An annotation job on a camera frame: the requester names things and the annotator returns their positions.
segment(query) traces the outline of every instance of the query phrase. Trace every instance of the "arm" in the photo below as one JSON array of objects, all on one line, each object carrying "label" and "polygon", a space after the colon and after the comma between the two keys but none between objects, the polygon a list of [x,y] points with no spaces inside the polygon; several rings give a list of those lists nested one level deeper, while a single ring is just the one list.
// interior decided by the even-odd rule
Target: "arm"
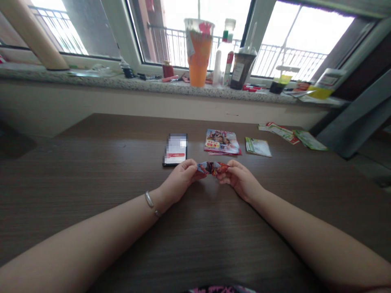
[{"label": "arm", "polygon": [[[179,201],[196,173],[194,160],[178,165],[150,197],[161,214]],[[85,292],[98,276],[158,220],[136,197],[39,243],[0,268],[1,292]]]},{"label": "arm", "polygon": [[230,184],[272,225],[308,266],[333,291],[363,292],[391,287],[391,264],[326,222],[265,190],[251,172],[235,160],[221,184]]}]

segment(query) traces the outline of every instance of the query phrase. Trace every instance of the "clothing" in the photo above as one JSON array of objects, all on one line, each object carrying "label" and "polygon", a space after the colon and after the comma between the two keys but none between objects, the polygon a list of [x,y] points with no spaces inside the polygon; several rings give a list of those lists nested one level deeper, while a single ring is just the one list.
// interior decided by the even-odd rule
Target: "clothing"
[{"label": "clothing", "polygon": [[203,286],[184,293],[257,293],[242,286]]}]

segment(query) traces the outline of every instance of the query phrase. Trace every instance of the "forearm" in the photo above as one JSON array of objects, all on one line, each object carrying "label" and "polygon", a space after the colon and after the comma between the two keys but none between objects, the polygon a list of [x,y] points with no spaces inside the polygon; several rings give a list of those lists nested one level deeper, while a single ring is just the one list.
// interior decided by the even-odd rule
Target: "forearm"
[{"label": "forearm", "polygon": [[[158,190],[150,196],[168,209]],[[143,195],[69,227],[3,266],[2,292],[84,292],[157,219]]]},{"label": "forearm", "polygon": [[391,264],[346,233],[266,190],[251,204],[330,288],[391,285]]}]

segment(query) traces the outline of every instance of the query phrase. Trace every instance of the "red bottle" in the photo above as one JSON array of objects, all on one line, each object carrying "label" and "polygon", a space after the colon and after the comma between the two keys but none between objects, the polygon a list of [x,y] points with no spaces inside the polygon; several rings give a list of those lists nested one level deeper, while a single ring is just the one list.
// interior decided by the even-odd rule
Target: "red bottle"
[{"label": "red bottle", "polygon": [[165,60],[162,64],[163,66],[163,76],[164,77],[171,77],[174,76],[174,67],[170,65],[170,61]]}]

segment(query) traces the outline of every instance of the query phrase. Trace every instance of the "window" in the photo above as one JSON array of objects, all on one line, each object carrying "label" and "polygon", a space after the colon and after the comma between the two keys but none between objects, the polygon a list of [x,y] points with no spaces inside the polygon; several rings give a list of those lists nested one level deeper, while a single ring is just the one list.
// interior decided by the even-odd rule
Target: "window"
[{"label": "window", "polygon": [[[140,53],[145,63],[188,67],[185,39],[185,18],[198,18],[198,0],[129,0]],[[226,18],[236,20],[235,49],[239,49],[251,0],[200,0],[200,18],[215,24],[208,69],[214,68],[214,56],[222,41]]]},{"label": "window", "polygon": [[[294,80],[316,80],[326,68],[352,72],[391,29],[391,5],[370,0],[338,0],[338,5],[327,0],[24,1],[56,48],[68,55],[64,58],[77,59],[72,64],[91,66],[94,60],[80,58],[88,56],[107,59],[106,65],[118,68],[122,56],[136,72],[147,74],[161,74],[165,60],[178,74],[187,70],[187,17],[216,25],[208,67],[212,70],[225,18],[234,18],[236,50],[249,45],[256,28],[253,45],[258,56],[250,81],[266,84],[265,78],[273,77],[282,63],[301,69]],[[0,47],[27,49],[2,14]]]},{"label": "window", "polygon": [[174,66],[188,67],[183,19],[198,17],[198,2],[200,18],[216,24],[209,70],[214,68],[225,18],[237,20],[235,49],[249,44],[257,22],[253,77],[273,77],[284,62],[301,69],[294,80],[317,79],[328,67],[340,68],[378,21],[296,0],[189,0],[186,5],[180,0],[128,0],[142,64],[170,60]]},{"label": "window", "polygon": [[[293,76],[294,80],[310,81],[328,55],[336,48],[337,43],[344,41],[341,37],[344,36],[345,41],[349,39],[346,44],[348,49],[354,47],[357,38],[345,33],[355,18],[352,15],[330,12],[327,9],[277,1],[252,75],[273,77],[278,74],[276,66],[284,62],[284,65],[300,68],[299,73]],[[340,54],[339,61],[343,58],[344,55]],[[335,63],[329,64],[328,67],[336,67],[338,64]]]},{"label": "window", "polygon": [[[25,0],[59,52],[119,59],[119,50],[100,1]],[[7,20],[0,15],[1,43],[26,48]]]}]

